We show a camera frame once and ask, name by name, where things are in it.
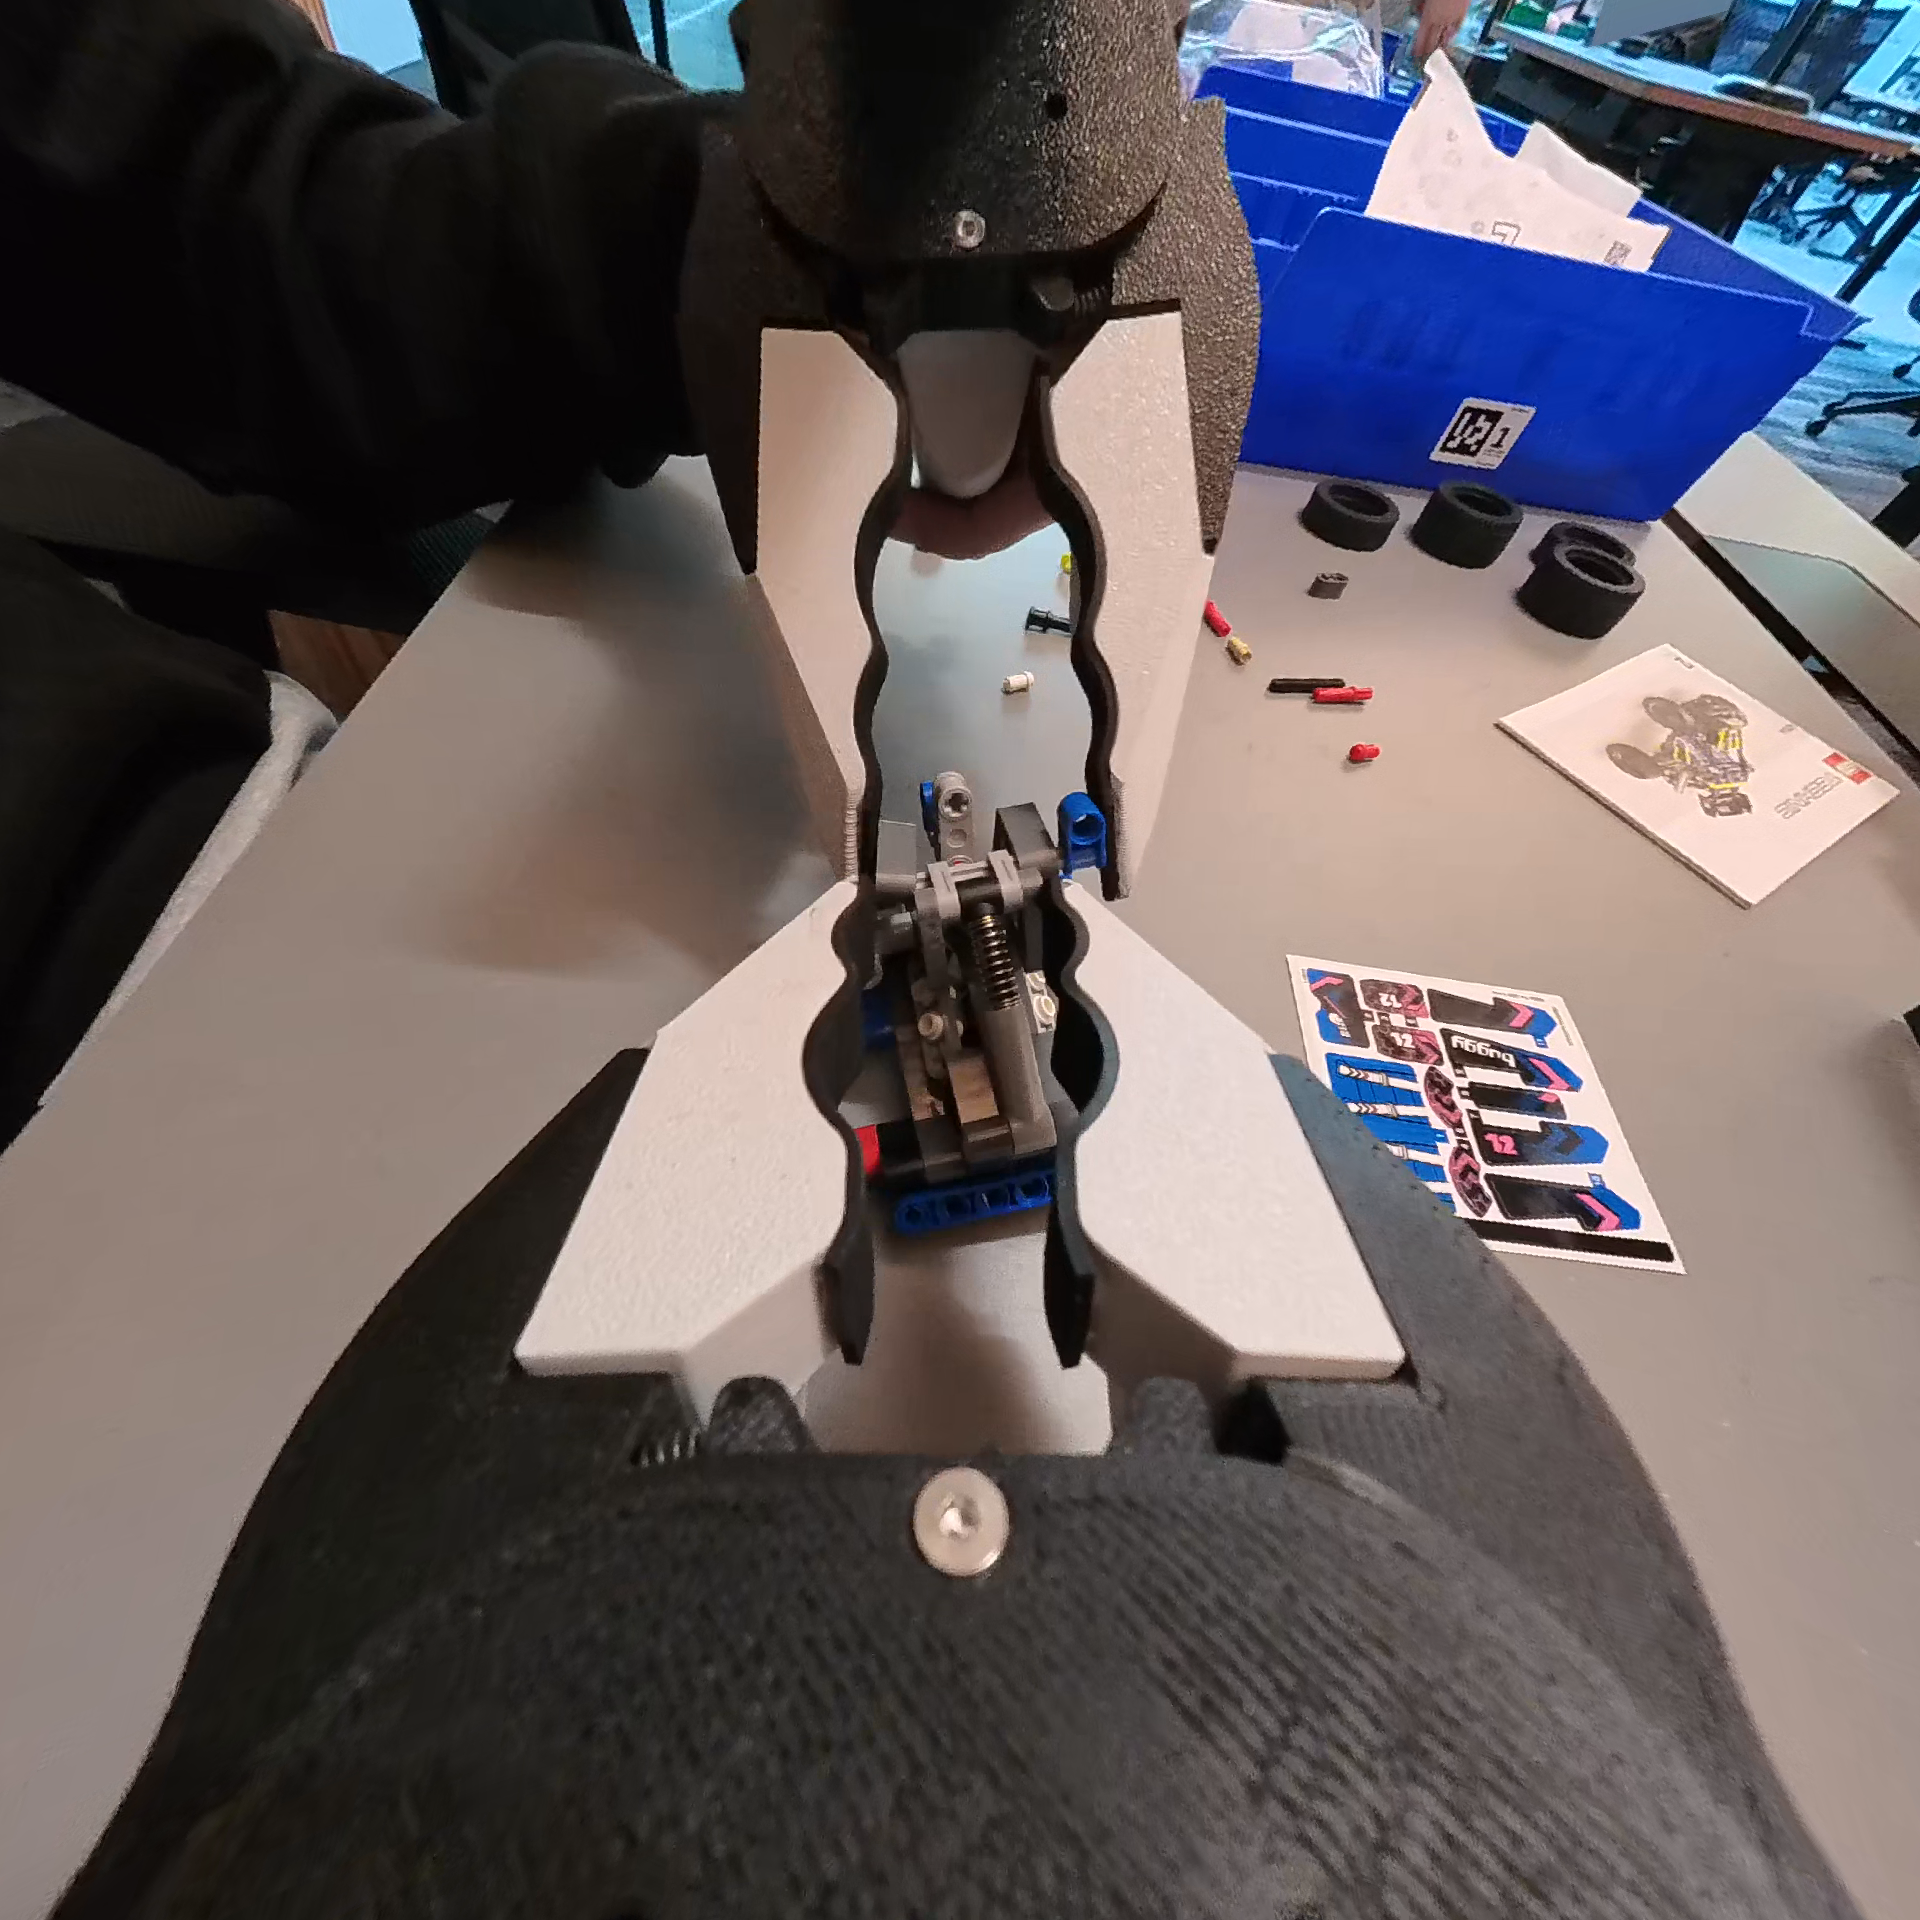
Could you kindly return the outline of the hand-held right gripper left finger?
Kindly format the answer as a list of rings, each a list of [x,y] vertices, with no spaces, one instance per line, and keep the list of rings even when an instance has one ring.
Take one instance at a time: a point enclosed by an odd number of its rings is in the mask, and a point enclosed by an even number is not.
[[[841,1115],[865,932],[855,886],[831,886],[654,1029],[520,1331],[524,1373],[811,1379],[865,1356],[865,1159]]]

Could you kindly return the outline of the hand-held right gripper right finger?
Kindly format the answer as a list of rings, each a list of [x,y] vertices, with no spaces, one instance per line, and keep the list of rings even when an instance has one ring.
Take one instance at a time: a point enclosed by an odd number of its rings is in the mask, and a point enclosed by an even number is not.
[[[1088,886],[1062,1008],[1094,1092],[1051,1154],[1042,1308],[1108,1379],[1393,1379],[1401,1333],[1306,1142],[1272,1040]]]

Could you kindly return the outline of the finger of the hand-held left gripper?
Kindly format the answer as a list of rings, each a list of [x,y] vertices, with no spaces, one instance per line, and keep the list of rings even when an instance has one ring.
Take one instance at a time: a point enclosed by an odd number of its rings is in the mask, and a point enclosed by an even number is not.
[[[872,867],[877,539],[911,468],[898,385],[841,334],[761,334],[761,634],[808,818],[834,880]]]
[[[1138,886],[1196,658],[1209,545],[1188,402],[1188,319],[1108,319],[1042,385],[1042,497],[1071,535],[1071,665],[1088,700],[1083,791],[1108,813],[1103,890]]]

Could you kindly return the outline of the toy buggy chassis assembly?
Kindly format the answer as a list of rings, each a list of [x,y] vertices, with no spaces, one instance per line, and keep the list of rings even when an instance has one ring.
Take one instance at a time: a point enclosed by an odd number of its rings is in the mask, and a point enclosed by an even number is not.
[[[1062,964],[1046,957],[1046,880],[1022,899],[961,773],[922,784],[929,871],[911,904],[877,904],[863,985],[865,1061],[898,1098],[855,1128],[863,1171],[898,1237],[966,1234],[1051,1206]]]

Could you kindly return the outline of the person's left forearm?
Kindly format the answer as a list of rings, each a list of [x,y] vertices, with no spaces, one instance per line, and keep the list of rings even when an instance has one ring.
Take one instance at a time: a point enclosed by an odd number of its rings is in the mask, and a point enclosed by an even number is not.
[[[214,492],[413,529],[701,450],[736,94],[537,50],[471,122],[295,7],[0,7],[0,374]]]

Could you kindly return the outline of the person's left hand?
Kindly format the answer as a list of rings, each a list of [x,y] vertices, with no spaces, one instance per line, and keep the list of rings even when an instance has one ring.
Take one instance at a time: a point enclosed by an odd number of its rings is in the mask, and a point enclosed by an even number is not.
[[[941,492],[911,487],[891,526],[891,539],[931,555],[931,561],[988,561],[1020,545],[1022,535],[1046,529],[1051,513],[1037,492],[1031,468],[1007,468],[988,492]]]

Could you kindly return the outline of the blue and pink sticker sheet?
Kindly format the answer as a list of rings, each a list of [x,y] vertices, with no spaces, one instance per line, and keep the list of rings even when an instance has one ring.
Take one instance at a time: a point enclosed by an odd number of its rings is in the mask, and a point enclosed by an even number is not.
[[[1684,1278],[1552,990],[1288,957],[1311,1079],[1499,1254]]]

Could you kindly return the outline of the blue storage bin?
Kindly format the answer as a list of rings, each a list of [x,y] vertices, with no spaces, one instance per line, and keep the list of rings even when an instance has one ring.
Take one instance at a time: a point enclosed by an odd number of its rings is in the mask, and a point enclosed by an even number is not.
[[[1228,174],[1253,229],[1256,302],[1279,284],[1333,287],[1346,269],[1363,287],[1424,269],[1424,235],[1374,223],[1393,134],[1279,122],[1228,106]]]
[[[1356,134],[1393,147],[1412,106],[1412,90],[1356,94],[1293,76],[1288,57],[1213,57],[1196,70],[1193,94],[1213,94],[1231,115],[1264,115],[1318,134]]]
[[[1539,513],[1652,526],[1841,334],[1829,302],[1725,242],[1667,229],[1652,269],[1374,223],[1318,204],[1256,261],[1241,455],[1376,487],[1476,473]]]

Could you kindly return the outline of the clear plastic bag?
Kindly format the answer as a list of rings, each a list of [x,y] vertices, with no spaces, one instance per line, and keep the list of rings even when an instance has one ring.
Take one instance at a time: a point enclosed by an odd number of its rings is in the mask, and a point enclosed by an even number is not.
[[[1179,31],[1179,81],[1196,94],[1209,63],[1383,94],[1383,36],[1423,19],[1412,0],[1193,0]]]

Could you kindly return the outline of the white paper sheets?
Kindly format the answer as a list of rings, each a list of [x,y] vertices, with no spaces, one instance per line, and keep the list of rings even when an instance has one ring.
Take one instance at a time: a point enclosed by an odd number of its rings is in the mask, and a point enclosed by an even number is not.
[[[1528,128],[1505,157],[1446,56],[1424,57],[1383,147],[1365,219],[1614,269],[1652,269],[1667,244],[1667,223],[1636,219],[1636,187],[1580,161],[1559,134]]]

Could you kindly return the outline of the brown wooden cabinet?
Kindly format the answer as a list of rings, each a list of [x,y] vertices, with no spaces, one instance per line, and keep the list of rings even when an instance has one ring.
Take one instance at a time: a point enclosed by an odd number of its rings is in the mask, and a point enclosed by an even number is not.
[[[372,691],[397,664],[401,634],[372,634],[350,617],[310,617],[271,605],[278,672],[300,677],[334,722]]]

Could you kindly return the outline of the white buggy picture booklet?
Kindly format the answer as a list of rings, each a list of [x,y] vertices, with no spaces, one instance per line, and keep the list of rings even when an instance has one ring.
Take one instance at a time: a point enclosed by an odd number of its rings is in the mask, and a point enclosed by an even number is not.
[[[1759,910],[1899,791],[1672,645],[1499,718],[1614,818]]]

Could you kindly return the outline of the dark grey upright panel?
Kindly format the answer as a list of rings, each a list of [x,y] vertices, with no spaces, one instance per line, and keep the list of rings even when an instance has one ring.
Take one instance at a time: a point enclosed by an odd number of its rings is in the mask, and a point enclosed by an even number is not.
[[[1738,432],[1667,513],[1682,539],[1886,741],[1920,754],[1920,564],[1875,526]]]

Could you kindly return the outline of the brown office desk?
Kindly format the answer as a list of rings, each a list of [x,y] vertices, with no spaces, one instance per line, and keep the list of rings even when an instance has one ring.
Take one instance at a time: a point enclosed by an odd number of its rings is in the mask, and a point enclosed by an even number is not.
[[[1719,128],[1747,128],[1747,134],[1768,134],[1768,140],[1793,140],[1793,147],[1815,147],[1815,148],[1841,148],[1841,157],[1914,157],[1920,148],[1920,140],[1897,134],[1897,128],[1863,128],[1863,122],[1841,122],[1841,115],[1736,94],[1702,63],[1682,63],[1682,57],[1657,57],[1657,56],[1616,57],[1607,50],[1515,31],[1515,24],[1495,24],[1495,40],[1512,57],[1539,57],[1552,70],[1589,76],[1589,81],[1630,94],[1630,103],[1652,103],[1652,106],[1682,106],[1682,115],[1702,115]]]

